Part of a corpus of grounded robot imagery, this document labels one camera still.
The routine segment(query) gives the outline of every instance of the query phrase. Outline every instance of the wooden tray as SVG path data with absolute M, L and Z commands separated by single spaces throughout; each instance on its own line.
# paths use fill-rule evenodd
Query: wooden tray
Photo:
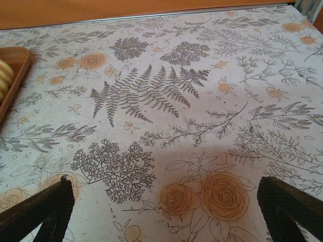
M 9 89 L 3 103 L 0 105 L 0 122 L 6 114 L 6 111 L 18 90 L 18 87 L 26 74 L 28 68 L 32 65 L 33 57 L 29 50 L 24 47 L 0 48 L 0 59 L 11 66 L 14 71 L 14 81 Z

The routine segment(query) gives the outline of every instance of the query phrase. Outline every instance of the tablecloth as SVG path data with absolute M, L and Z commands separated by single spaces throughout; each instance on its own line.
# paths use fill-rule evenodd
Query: tablecloth
M 66 174 L 64 241 L 272 241 L 262 176 L 323 198 L 322 43 L 292 6 L 0 31 L 36 60 L 0 212 Z

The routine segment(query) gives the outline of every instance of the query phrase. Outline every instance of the botanical pattern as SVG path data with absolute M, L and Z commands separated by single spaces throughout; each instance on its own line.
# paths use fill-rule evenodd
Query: botanical pattern
M 323 199 L 323 36 L 293 6 L 2 30 L 0 44 L 35 59 L 1 123 L 0 212 L 66 174 L 64 242 L 259 242 L 262 176 Z

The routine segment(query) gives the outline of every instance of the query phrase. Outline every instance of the table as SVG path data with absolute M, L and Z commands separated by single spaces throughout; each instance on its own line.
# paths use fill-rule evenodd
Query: table
M 65 241 L 271 241 L 262 176 L 323 196 L 322 38 L 292 6 L 0 31 L 36 59 L 0 212 L 66 174 Z

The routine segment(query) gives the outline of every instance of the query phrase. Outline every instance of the floral tablecloth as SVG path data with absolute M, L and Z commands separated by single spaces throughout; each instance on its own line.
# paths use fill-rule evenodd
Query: floral tablecloth
M 322 43 L 292 6 L 0 31 L 36 59 L 0 212 L 66 174 L 65 241 L 272 241 L 262 176 L 323 198 Z

